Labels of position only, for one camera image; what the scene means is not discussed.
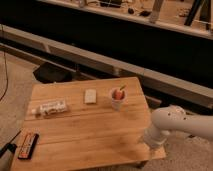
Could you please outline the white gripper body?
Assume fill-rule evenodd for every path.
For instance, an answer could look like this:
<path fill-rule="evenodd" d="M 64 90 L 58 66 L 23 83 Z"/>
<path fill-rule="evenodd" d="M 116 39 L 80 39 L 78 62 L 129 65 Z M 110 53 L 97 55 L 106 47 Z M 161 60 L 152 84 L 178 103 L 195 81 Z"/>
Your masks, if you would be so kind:
<path fill-rule="evenodd" d="M 167 140 L 169 132 L 167 130 L 160 130 L 154 125 L 150 125 L 144 130 L 143 141 L 151 149 L 160 148 Z"/>

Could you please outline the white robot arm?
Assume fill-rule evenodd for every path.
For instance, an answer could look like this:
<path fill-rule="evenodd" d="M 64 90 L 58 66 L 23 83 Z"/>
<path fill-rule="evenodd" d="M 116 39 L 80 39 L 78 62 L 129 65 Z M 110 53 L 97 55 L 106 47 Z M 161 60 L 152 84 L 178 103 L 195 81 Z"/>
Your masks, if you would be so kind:
<path fill-rule="evenodd" d="M 172 131 L 213 141 L 213 116 L 187 115 L 176 105 L 155 109 L 151 113 L 150 125 L 144 130 L 143 141 L 151 149 L 158 149 Z"/>

